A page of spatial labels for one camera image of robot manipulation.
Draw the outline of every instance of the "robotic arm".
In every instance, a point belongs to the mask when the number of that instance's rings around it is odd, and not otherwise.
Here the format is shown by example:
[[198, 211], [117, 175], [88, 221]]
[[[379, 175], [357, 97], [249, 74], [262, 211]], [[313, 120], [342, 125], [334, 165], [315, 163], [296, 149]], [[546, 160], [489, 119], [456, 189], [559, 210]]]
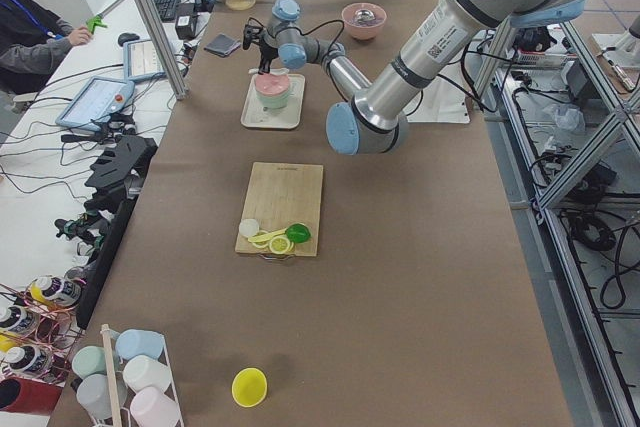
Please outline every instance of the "robotic arm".
[[277, 0], [266, 26], [246, 25], [243, 48], [260, 47], [260, 72], [280, 58], [295, 70], [319, 64], [349, 102], [331, 107], [326, 130], [331, 147], [341, 154], [383, 153], [399, 146], [408, 134], [402, 109], [438, 72], [486, 28], [510, 18], [516, 28], [537, 27], [574, 19], [585, 0], [440, 0], [398, 55], [370, 82], [335, 42], [303, 35], [294, 0]]

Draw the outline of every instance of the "person's hand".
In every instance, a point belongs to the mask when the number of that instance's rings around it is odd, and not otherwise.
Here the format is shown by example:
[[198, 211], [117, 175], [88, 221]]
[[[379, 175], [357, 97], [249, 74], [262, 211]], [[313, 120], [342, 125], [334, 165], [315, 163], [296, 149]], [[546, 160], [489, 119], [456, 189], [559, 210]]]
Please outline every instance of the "person's hand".
[[93, 38], [93, 35], [89, 32], [87, 26], [83, 25], [77, 29], [73, 29], [67, 38], [69, 39], [69, 42], [71, 42], [71, 45], [75, 47], [76, 45], [88, 44]]

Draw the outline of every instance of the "lanyard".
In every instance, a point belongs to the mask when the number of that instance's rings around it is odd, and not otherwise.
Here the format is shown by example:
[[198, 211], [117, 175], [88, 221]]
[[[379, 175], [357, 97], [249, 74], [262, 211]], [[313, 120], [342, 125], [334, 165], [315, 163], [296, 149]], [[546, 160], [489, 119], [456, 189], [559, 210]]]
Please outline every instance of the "lanyard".
[[54, 34], [49, 29], [47, 29], [44, 25], [42, 25], [42, 23], [38, 19], [36, 19], [33, 16], [33, 14], [31, 12], [29, 12], [29, 10], [24, 5], [22, 5], [20, 2], [18, 2], [17, 0], [10, 0], [10, 1], [13, 2], [14, 4], [16, 4], [16, 6], [20, 10], [22, 10], [25, 14], [27, 14], [27, 17], [29, 17], [29, 20], [31, 20], [31, 23], [33, 25], [35, 25], [38, 29], [40, 29], [43, 33], [45, 33], [46, 35], [48, 35], [52, 39], [61, 39], [62, 38], [61, 35]]

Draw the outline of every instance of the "wooden cutting board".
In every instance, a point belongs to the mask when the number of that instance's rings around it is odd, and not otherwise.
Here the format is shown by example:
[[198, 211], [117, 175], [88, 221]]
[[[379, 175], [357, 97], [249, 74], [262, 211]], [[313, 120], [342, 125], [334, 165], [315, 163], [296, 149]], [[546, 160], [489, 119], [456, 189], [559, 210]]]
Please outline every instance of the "wooden cutting board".
[[[260, 229], [267, 232], [295, 223], [305, 224], [311, 231], [311, 239], [297, 244], [295, 255], [315, 257], [318, 254], [322, 175], [322, 165], [255, 162], [238, 223], [243, 219], [256, 219]], [[241, 254], [268, 252], [256, 249], [240, 234], [235, 250]]]

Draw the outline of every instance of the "white desk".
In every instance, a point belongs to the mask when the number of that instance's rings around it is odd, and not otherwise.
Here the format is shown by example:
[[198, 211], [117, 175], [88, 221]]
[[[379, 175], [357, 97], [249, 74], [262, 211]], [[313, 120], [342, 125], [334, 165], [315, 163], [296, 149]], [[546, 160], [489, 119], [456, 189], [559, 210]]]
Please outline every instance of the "white desk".
[[[199, 16], [198, 31], [203, 30], [208, 18], [209, 14]], [[92, 42], [73, 48], [50, 82], [89, 69], [121, 64], [122, 49], [117, 44], [117, 38], [122, 32], [135, 32], [143, 39], [148, 38], [133, 0], [122, 2], [105, 16], [104, 23], [108, 28], [96, 28]], [[177, 39], [173, 23], [163, 25], [169, 39]], [[94, 75], [122, 78], [123, 70], [122, 67], [116, 67], [62, 80], [45, 88], [39, 97], [73, 98], [87, 79]], [[140, 94], [149, 85], [149, 82], [137, 84], [134, 95]], [[168, 81], [155, 81], [149, 91], [135, 102], [134, 119], [138, 133], [144, 137], [152, 137], [159, 144], [174, 103], [175, 97]], [[23, 138], [45, 133], [50, 135], [30, 137], [19, 143], [16, 143], [19, 139], [7, 139], [7, 142], [0, 146], [0, 165], [6, 172], [17, 175], [71, 175], [66, 182], [74, 195], [90, 198], [94, 190], [85, 187], [84, 182], [92, 173], [89, 166], [106, 146], [85, 142], [84, 148], [90, 150], [84, 151], [76, 143], [67, 144], [63, 158], [65, 165], [61, 165], [63, 144], [60, 135], [68, 131], [54, 124], [56, 117], [67, 104], [68, 102], [61, 100], [44, 100], [37, 102], [25, 112], [11, 133], [13, 137]], [[36, 122], [43, 122], [52, 127]], [[11, 178], [20, 188], [27, 191], [57, 180], [15, 176]], [[33, 194], [23, 194], [7, 178], [0, 175], [0, 249], [3, 264], [0, 283], [21, 288], [38, 275], [62, 275], [71, 267], [86, 264], [86, 257], [77, 255], [78, 240], [56, 238], [57, 228], [54, 226], [57, 218], [75, 219], [84, 212], [82, 204], [85, 198], [74, 199], [64, 184], [46, 187]], [[5, 305], [10, 302], [0, 298], [0, 303]], [[0, 412], [1, 425], [36, 427], [45, 425], [46, 422], [45, 417]]]

